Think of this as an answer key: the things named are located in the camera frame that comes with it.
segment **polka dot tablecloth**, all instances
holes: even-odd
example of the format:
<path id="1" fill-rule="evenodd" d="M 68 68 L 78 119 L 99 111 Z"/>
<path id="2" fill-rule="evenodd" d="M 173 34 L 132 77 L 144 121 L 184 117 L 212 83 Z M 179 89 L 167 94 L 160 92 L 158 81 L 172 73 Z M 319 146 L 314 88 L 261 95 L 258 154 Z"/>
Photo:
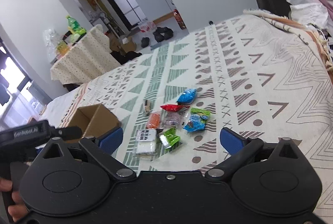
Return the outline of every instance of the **polka dot tablecloth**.
<path id="1" fill-rule="evenodd" d="M 110 52 L 109 38 L 93 27 L 52 66 L 51 79 L 62 84 L 89 82 L 120 66 Z"/>

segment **human finger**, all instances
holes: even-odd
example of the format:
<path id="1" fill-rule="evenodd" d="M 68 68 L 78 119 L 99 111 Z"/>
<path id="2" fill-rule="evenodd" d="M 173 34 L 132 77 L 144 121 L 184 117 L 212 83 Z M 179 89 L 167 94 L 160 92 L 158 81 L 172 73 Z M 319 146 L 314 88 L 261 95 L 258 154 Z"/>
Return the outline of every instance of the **human finger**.
<path id="1" fill-rule="evenodd" d="M 8 206 L 8 213 L 12 216 L 13 220 L 16 222 L 20 218 L 24 217 L 28 210 L 24 204 L 17 204 Z"/>
<path id="2" fill-rule="evenodd" d="M 20 193 L 18 191 L 13 191 L 12 199 L 13 199 L 14 203 L 16 203 L 16 204 L 23 203 L 23 200 L 22 200 L 22 198 L 20 196 Z"/>
<path id="3" fill-rule="evenodd" d="M 10 180 L 6 180 L 4 178 L 0 178 L 0 191 L 8 192 L 11 191 L 13 187 L 13 182 Z"/>

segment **red snack package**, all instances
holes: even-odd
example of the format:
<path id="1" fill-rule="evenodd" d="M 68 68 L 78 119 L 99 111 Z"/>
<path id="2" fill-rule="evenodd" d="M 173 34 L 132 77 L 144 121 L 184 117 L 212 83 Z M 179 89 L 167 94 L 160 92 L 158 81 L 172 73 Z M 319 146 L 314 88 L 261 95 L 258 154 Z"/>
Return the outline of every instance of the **red snack package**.
<path id="1" fill-rule="evenodd" d="M 163 108 L 166 111 L 182 112 L 182 111 L 188 109 L 189 106 L 168 104 L 168 105 L 161 106 L 161 108 Z"/>

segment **geometric print blanket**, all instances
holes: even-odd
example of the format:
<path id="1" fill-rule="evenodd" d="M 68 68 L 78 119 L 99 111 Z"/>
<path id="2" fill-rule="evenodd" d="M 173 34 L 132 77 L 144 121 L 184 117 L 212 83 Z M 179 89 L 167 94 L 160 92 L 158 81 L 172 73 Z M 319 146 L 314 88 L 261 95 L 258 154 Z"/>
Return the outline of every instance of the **geometric print blanket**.
<path id="1" fill-rule="evenodd" d="M 179 129 L 177 148 L 159 148 L 154 159 L 135 158 L 136 131 L 148 120 L 144 100 L 158 110 L 175 103 L 186 88 L 198 90 L 193 107 L 211 111 L 205 130 L 187 134 Z M 313 42 L 306 45 L 257 16 L 241 15 L 82 85 L 61 114 L 60 126 L 77 107 L 96 103 L 122 122 L 124 140 L 113 156 L 136 172 L 204 173 L 229 156 L 219 142 L 223 127 L 265 142 L 291 137 L 323 184 L 315 213 L 333 223 L 333 87 Z"/>

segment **blue gripper pad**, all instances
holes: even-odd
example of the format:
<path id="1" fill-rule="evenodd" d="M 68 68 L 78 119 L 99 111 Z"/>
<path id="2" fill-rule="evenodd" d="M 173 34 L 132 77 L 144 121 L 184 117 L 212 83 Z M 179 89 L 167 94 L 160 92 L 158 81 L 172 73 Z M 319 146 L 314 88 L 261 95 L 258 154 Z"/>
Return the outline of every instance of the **blue gripper pad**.
<path id="1" fill-rule="evenodd" d="M 234 155 L 244 148 L 248 142 L 246 138 L 224 127 L 220 132 L 220 143 L 230 155 Z"/>
<path id="2" fill-rule="evenodd" d="M 103 152 L 111 155 L 123 142 L 123 136 L 123 129 L 118 127 L 97 138 L 95 143 L 103 150 Z"/>

